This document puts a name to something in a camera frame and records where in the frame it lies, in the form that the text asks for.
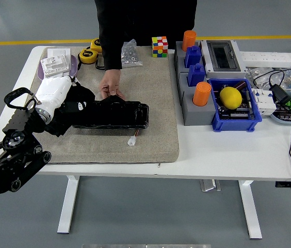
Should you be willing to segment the person's right hand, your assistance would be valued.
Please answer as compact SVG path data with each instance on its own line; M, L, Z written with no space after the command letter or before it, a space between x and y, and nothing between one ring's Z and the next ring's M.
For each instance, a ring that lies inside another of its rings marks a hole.
M103 99L117 95L125 100L124 94L119 89L121 70L110 69L106 70L99 84L100 93Z

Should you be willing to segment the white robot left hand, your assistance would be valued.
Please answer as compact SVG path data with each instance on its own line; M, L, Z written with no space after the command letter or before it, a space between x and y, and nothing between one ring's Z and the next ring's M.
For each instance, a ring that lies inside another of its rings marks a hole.
M40 112L46 113L47 118L53 117L55 109L62 105L75 82L77 79L74 76L44 78L36 93Z

